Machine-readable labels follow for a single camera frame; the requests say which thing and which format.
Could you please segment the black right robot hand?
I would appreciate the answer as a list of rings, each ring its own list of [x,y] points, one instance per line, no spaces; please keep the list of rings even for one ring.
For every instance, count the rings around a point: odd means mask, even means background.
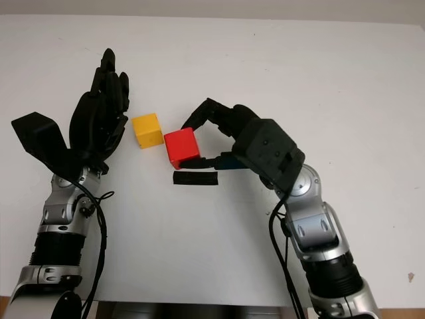
[[[218,130],[225,136],[235,140],[247,126],[249,121],[258,116],[246,106],[237,104],[229,108],[215,100],[207,98],[185,121],[183,128],[192,128],[193,131],[209,121],[218,126]],[[219,156],[211,159],[195,158],[187,159],[179,164],[182,169],[246,169],[246,166],[237,160],[232,152],[222,152]]]

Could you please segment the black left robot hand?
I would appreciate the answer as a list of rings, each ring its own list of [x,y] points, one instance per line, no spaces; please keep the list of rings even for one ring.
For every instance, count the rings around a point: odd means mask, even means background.
[[[106,159],[118,147],[125,131],[129,108],[129,78],[116,73],[116,56],[106,49],[89,91],[80,98],[69,127],[70,149],[82,165],[102,175]]]

